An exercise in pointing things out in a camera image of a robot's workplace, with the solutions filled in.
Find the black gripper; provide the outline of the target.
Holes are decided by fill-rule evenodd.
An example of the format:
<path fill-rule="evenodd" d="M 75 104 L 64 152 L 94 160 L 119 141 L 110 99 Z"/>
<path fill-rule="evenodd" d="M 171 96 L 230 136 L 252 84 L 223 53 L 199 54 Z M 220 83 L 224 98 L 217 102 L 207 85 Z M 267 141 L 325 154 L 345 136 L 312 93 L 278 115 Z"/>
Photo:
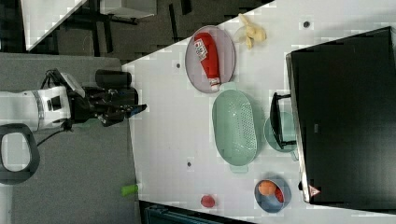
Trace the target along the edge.
<path fill-rule="evenodd" d="M 138 93 L 134 88 L 116 90 L 86 87 L 83 90 L 84 98 L 68 97 L 70 124 L 99 119 L 104 127 L 109 127 L 143 112 L 148 107 L 138 104 Z"/>

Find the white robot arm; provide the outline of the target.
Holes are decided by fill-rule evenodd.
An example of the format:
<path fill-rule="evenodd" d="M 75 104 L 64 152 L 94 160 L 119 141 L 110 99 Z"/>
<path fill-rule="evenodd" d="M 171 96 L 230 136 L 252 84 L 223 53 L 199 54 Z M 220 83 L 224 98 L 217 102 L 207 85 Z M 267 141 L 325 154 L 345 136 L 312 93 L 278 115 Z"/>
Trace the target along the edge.
<path fill-rule="evenodd" d="M 103 89 L 64 86 L 38 91 L 1 93 L 1 123 L 24 124 L 31 131 L 62 128 L 99 119 L 109 127 L 146 110 L 135 89 Z"/>

